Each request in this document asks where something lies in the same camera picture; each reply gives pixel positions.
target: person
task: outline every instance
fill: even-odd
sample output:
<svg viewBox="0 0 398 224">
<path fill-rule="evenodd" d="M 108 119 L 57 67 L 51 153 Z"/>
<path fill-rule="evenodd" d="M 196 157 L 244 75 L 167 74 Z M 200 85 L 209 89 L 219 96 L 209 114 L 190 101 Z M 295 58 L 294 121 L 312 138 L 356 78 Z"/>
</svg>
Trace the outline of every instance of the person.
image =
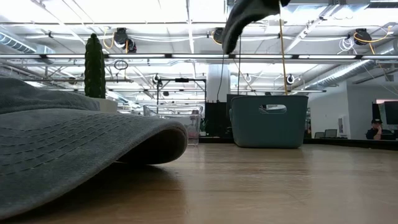
<svg viewBox="0 0 398 224">
<path fill-rule="evenodd" d="M 366 133 L 366 139 L 369 140 L 381 140 L 382 128 L 381 119 L 373 119 L 372 120 L 372 128 L 368 130 Z"/>
</svg>

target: gray bucket hat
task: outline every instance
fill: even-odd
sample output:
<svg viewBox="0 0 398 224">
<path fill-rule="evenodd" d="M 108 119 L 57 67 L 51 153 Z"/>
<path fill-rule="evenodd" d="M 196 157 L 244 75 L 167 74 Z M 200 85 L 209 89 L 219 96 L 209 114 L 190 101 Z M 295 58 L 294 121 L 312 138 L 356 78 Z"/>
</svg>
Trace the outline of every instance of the gray bucket hat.
<svg viewBox="0 0 398 224">
<path fill-rule="evenodd" d="M 115 161 L 179 158 L 175 121 L 99 111 L 96 100 L 0 78 L 0 220 L 43 205 Z"/>
<path fill-rule="evenodd" d="M 248 24 L 279 14 L 279 1 L 282 6 L 290 2 L 290 0 L 236 0 L 221 38 L 224 54 L 232 53 L 239 36 Z"/>
</svg>

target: wooden table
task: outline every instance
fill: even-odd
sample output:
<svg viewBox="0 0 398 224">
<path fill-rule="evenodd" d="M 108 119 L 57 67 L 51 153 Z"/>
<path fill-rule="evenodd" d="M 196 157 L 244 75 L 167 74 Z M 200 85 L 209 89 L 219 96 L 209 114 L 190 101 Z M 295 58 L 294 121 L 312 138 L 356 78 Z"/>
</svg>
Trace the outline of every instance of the wooden table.
<svg viewBox="0 0 398 224">
<path fill-rule="evenodd" d="M 6 223 L 397 222 L 396 151 L 202 144 L 161 166 L 115 163 Z"/>
</svg>

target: cactus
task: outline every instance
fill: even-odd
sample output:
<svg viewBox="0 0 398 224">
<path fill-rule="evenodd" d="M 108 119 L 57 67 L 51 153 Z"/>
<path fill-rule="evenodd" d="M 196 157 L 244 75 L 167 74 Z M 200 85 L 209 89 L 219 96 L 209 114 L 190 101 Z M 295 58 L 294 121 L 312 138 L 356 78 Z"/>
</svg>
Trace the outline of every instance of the cactus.
<svg viewBox="0 0 398 224">
<path fill-rule="evenodd" d="M 86 96 L 105 99 L 104 54 L 96 34 L 87 40 L 85 60 Z"/>
</svg>

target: black chair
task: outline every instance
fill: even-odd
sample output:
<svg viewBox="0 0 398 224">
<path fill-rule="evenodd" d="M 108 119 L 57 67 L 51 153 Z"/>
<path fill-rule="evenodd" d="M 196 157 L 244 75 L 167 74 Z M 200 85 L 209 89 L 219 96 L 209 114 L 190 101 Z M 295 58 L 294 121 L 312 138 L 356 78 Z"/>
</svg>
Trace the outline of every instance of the black chair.
<svg viewBox="0 0 398 224">
<path fill-rule="evenodd" d="M 324 137 L 325 137 L 325 133 L 315 133 L 314 138 L 324 138 Z"/>
<path fill-rule="evenodd" d="M 337 129 L 326 129 L 325 138 L 337 138 Z"/>
</svg>

